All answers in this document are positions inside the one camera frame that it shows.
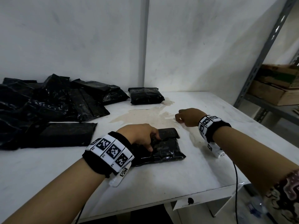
table surface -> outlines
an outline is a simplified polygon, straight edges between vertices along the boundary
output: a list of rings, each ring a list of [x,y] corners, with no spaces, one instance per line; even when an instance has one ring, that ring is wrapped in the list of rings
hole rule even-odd
[[[235,170],[227,156],[216,159],[204,145],[197,128],[178,124],[179,109],[198,108],[221,117],[232,127],[251,136],[299,164],[299,150],[247,115],[209,92],[163,93],[166,101],[157,105],[133,106],[130,100],[108,105],[108,116],[98,122],[93,140],[126,124],[149,123],[156,128],[177,129],[182,161],[155,163],[130,168],[117,188],[105,180],[86,203],[81,218],[122,213],[154,203],[234,185]],[[0,151],[0,222],[46,186],[84,152],[84,147],[21,149]],[[239,182],[249,183],[238,170]]]
[[[244,99],[260,106],[261,108],[267,109],[268,111],[281,116],[282,118],[289,120],[290,122],[299,126],[299,115],[293,112],[293,109],[298,108],[298,105],[273,105],[261,98],[246,94]]]

cable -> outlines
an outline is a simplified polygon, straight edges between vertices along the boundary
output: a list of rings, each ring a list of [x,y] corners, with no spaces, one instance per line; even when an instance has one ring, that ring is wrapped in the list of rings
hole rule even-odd
[[[82,214],[82,211],[83,211],[83,208],[85,207],[85,204],[83,205],[83,207],[82,207],[82,209],[81,209],[81,211],[80,211],[80,213],[79,213],[79,215],[78,215],[78,218],[77,218],[77,220],[76,220],[76,222],[75,222],[75,224],[77,224],[78,223],[78,221],[79,221],[79,218],[80,218],[80,216],[81,216],[81,214]]]
[[[235,163],[233,162],[234,164],[234,167],[235,167],[235,171],[236,171],[236,180],[237,180],[237,183],[236,183],[236,200],[235,200],[235,212],[236,212],[236,221],[237,221],[237,224],[239,224],[239,221],[238,221],[238,215],[237,215],[237,196],[238,196],[238,173],[237,173],[237,168],[236,168],[236,165]]]

patterned sleeve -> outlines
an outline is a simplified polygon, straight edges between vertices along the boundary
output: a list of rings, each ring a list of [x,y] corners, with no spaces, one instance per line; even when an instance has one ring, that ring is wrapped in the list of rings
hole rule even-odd
[[[279,224],[299,223],[299,170],[275,184],[264,196],[264,202]]]

finger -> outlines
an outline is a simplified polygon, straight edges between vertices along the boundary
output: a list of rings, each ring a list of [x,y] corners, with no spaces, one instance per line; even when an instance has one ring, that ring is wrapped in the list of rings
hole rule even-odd
[[[151,147],[151,145],[143,145],[149,152],[152,152],[153,149]]]
[[[184,119],[183,119],[183,117],[180,113],[176,114],[175,117],[176,117],[176,121],[178,123],[183,123],[184,122]]]
[[[152,127],[152,132],[151,133],[155,135],[156,139],[161,140],[161,138],[159,136],[159,130],[158,129]]]

